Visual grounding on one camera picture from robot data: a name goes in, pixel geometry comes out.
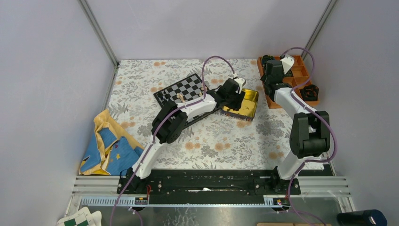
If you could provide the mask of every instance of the cable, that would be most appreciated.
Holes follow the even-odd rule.
[[[150,195],[151,192],[151,185],[147,185],[146,187],[147,187],[147,203],[149,203],[148,196]]]
[[[229,65],[229,67],[231,68],[231,70],[233,71],[233,74],[235,73],[235,72],[234,72],[234,69],[233,69],[233,66],[232,66],[226,59],[224,59],[224,58],[221,57],[221,56],[211,56],[211,57],[209,57],[208,59],[206,59],[206,60],[204,61],[204,64],[203,64],[203,66],[202,66],[202,72],[201,72],[201,76],[202,76],[202,86],[204,87],[204,96],[203,96],[203,98],[202,98],[202,99],[199,99],[198,101],[195,101],[195,102],[193,102],[193,103],[191,103],[191,104],[183,105],[183,106],[181,106],[181,107],[178,107],[178,108],[174,109],[172,112],[170,112],[170,113],[161,121],[161,123],[159,124],[159,126],[155,129],[154,134],[153,134],[152,144],[148,147],[147,151],[144,153],[143,157],[141,158],[140,163],[137,165],[136,170],[133,172],[133,174],[132,174],[132,176],[130,177],[129,181],[126,183],[126,185],[123,187],[122,191],[119,193],[118,197],[116,198],[116,202],[115,202],[115,204],[113,205],[113,208],[112,208],[112,211],[111,211],[110,226],[112,226],[113,215],[114,215],[114,212],[115,212],[115,209],[116,209],[116,205],[119,203],[119,199],[121,198],[122,194],[125,192],[125,190],[127,189],[127,187],[129,186],[130,182],[132,182],[134,176],[135,176],[136,173],[138,172],[138,169],[140,168],[141,164],[143,163],[144,159],[146,158],[148,152],[151,150],[152,146],[155,144],[158,131],[159,131],[159,129],[162,127],[162,125],[166,122],[166,120],[168,120],[168,119],[169,119],[174,113],[176,113],[177,111],[179,111],[179,110],[181,110],[181,109],[183,109],[183,108],[189,107],[189,106],[193,106],[193,105],[198,104],[198,103],[200,103],[200,102],[202,102],[202,101],[205,100],[205,96],[207,95],[207,90],[206,90],[207,88],[206,88],[206,86],[205,86],[204,70],[205,70],[205,65],[206,65],[206,63],[207,63],[210,59],[212,59],[212,58],[219,58],[219,59],[224,60],[224,61]],[[141,225],[143,225],[143,219],[141,218],[141,215],[139,215],[139,217],[140,217]]]
[[[138,215],[138,217],[140,218],[140,225],[143,226],[144,222],[143,222],[143,217],[141,216],[141,214],[138,211],[136,211],[135,209],[131,209],[131,207],[129,207],[129,211],[130,210],[133,212],[133,214],[136,213]]]
[[[235,71],[234,71],[233,66],[230,64],[230,62],[228,62],[228,61],[227,61],[226,59],[224,59],[223,57],[221,57],[221,56],[211,56],[211,57],[209,57],[208,59],[206,59],[206,60],[204,61],[204,65],[202,66],[202,72],[201,72],[202,87],[204,87],[204,99],[205,99],[205,97],[207,96],[207,87],[205,86],[205,80],[204,80],[205,65],[206,65],[207,62],[208,62],[210,59],[212,59],[212,58],[219,58],[219,59],[224,60],[224,61],[229,65],[229,67],[231,68],[231,70],[233,71],[233,74],[235,74]]]
[[[300,101],[300,100],[295,96],[295,89],[297,89],[297,88],[299,88],[299,87],[305,85],[305,84],[306,84],[307,82],[309,82],[309,81],[311,80],[311,78],[312,78],[312,75],[313,75],[313,72],[314,72],[314,67],[315,67],[315,60],[314,60],[313,54],[312,54],[309,50],[307,50],[307,49],[305,49],[305,48],[302,48],[302,47],[292,47],[292,48],[286,50],[282,55],[285,55],[288,51],[290,51],[290,50],[292,50],[292,49],[301,49],[301,50],[307,52],[307,53],[311,56],[311,59],[312,59],[312,70],[311,70],[311,74],[309,75],[309,78],[308,78],[304,83],[299,84],[299,85],[297,85],[297,86],[295,86],[295,87],[293,87],[293,88],[291,89],[290,95],[291,95],[291,97],[292,97],[296,102],[298,102],[298,104],[299,104],[300,106],[302,106],[304,109],[306,109],[306,110],[309,111],[311,114],[313,114],[314,116],[316,116],[316,117],[327,127],[328,131],[331,133],[331,137],[333,138],[334,149],[333,149],[332,155],[331,155],[329,158],[325,159],[325,160],[305,160],[305,161],[301,164],[301,166],[295,171],[295,173],[294,173],[294,174],[292,175],[292,177],[291,177],[291,180],[289,181],[289,184],[288,184],[288,191],[287,191],[288,200],[289,200],[289,202],[290,202],[290,204],[291,204],[292,210],[293,210],[303,221],[305,221],[307,224],[312,225],[312,226],[315,226],[314,224],[312,224],[312,223],[308,222],[306,219],[304,219],[304,218],[300,215],[300,213],[306,214],[306,215],[309,215],[309,216],[312,216],[312,217],[314,217],[314,218],[317,218],[317,219],[320,220],[325,226],[327,226],[327,224],[326,224],[325,222],[323,222],[323,221],[322,221],[320,218],[318,218],[317,216],[315,216],[315,215],[313,215],[313,214],[311,214],[311,213],[309,213],[309,212],[296,210],[296,209],[294,208],[294,206],[292,205],[292,202],[291,202],[291,195],[290,195],[290,194],[291,194],[291,185],[292,185],[292,182],[294,181],[295,176],[298,175],[299,172],[304,168],[305,163],[307,163],[307,162],[318,162],[318,163],[329,162],[329,161],[331,161],[331,160],[335,157],[335,155],[336,155],[336,153],[337,153],[337,140],[336,140],[336,136],[335,136],[335,133],[334,133],[333,129],[330,127],[330,125],[329,125],[320,115],[318,115],[318,114],[317,114],[316,112],[314,112],[311,108],[309,108],[308,105],[302,103],[302,101]]]
[[[295,211],[293,211],[293,210],[281,210],[281,211],[277,211],[277,212],[266,212],[266,214],[279,214],[279,213],[295,213]],[[308,215],[308,216],[313,217],[313,218],[316,218],[318,221],[320,221],[323,224],[325,224],[321,218],[319,218],[318,216],[316,216],[316,215],[314,215],[312,213],[308,213],[308,212],[301,211],[301,210],[298,210],[298,213],[304,214],[304,215]]]

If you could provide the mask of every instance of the yellow cloth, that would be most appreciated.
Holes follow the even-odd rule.
[[[105,171],[107,165],[108,165],[108,160],[109,160],[109,152],[112,149],[112,144],[108,147],[104,146],[104,142],[98,133],[100,130],[103,128],[108,128],[116,137],[117,140],[120,139],[120,137],[126,137],[128,140],[128,143],[131,147],[135,148],[139,146],[140,148],[144,149],[144,147],[138,143],[125,129],[123,129],[110,115],[110,112],[108,109],[104,110],[103,112],[99,113],[95,118],[94,118],[94,132],[97,140],[97,148],[101,156],[101,162],[98,163],[95,167],[92,167],[89,170],[86,170],[84,172],[81,172],[79,170],[80,174],[83,175],[90,175],[90,174],[100,174],[100,175],[109,175],[108,172]]]

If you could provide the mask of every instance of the cloth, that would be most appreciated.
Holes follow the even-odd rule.
[[[94,118],[94,131],[80,164],[83,175],[119,175],[140,157],[144,147],[104,110]]]

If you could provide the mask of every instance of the chessboard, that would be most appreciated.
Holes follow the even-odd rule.
[[[176,104],[179,104],[182,103],[182,101],[177,96],[178,94],[182,94],[183,100],[187,102],[193,99],[197,99],[199,97],[202,98],[203,90],[201,88],[202,88],[202,79],[197,74],[192,74],[187,78],[184,78],[174,83],[173,85],[170,85],[154,93],[154,97],[159,103],[159,105],[161,105],[161,107],[163,107],[165,103],[169,100],[172,100]],[[212,114],[215,111],[217,110],[195,116],[194,118],[186,122],[184,128],[191,126],[192,124],[200,121],[201,119],[207,117],[208,115]]]
[[[90,213],[83,207],[72,216],[64,217],[57,222],[57,226],[101,226],[101,212]]]

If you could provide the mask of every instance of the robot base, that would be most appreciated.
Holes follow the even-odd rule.
[[[131,175],[119,180],[119,194]],[[124,194],[146,194],[151,186],[151,204],[255,204],[263,195],[286,195],[289,181],[275,178],[275,170],[162,170],[149,177],[133,178]],[[291,194],[301,194],[295,179]]]

